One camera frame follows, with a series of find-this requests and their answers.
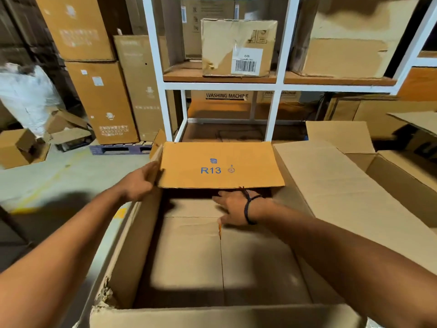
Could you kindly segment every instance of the wooden pallet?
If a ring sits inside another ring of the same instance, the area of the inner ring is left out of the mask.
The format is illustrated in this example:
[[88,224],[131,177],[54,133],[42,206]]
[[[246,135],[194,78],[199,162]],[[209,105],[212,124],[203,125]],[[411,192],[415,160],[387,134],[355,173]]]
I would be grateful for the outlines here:
[[153,142],[139,142],[134,144],[100,145],[97,140],[90,144],[93,155],[123,155],[123,154],[149,154]]

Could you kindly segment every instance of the black string wristband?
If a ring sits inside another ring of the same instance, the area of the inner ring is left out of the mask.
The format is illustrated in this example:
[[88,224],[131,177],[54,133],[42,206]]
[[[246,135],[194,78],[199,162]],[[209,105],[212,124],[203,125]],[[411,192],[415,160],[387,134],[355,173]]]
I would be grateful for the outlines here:
[[243,193],[243,195],[246,197],[247,199],[247,204],[246,206],[244,206],[244,217],[246,218],[246,221],[249,225],[254,226],[256,224],[256,222],[251,221],[249,219],[249,204],[252,202],[252,200],[257,199],[257,198],[262,198],[262,195],[256,195],[253,198],[250,198],[249,193],[247,192],[247,190],[243,187],[240,187],[239,190]]

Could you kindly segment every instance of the person's left hand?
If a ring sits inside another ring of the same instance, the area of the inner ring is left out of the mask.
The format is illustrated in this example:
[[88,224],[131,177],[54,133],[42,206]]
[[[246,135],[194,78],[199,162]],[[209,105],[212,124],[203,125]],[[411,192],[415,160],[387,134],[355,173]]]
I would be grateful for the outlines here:
[[114,187],[120,191],[126,202],[140,201],[153,188],[151,182],[154,180],[149,182],[148,178],[154,174],[158,167],[157,161],[150,162],[124,176]]

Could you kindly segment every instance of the white plastic sack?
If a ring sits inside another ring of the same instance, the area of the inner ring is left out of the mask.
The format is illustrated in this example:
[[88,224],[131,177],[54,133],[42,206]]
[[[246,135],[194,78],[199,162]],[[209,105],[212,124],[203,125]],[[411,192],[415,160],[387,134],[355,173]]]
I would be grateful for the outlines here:
[[44,70],[36,65],[30,74],[19,66],[7,63],[0,68],[0,100],[6,109],[36,137],[44,134],[44,124],[55,109],[65,105]]

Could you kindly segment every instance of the warehouse floor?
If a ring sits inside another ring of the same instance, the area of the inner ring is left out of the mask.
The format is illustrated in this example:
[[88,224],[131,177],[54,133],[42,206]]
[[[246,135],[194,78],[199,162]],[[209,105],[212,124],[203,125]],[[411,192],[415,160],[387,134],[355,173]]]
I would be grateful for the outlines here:
[[[40,243],[95,195],[148,161],[148,155],[93,156],[88,147],[61,153],[52,146],[44,162],[0,171],[0,205]],[[121,208],[106,231],[62,328],[71,328],[79,319],[125,212]],[[20,239],[0,223],[0,272],[25,251]]]

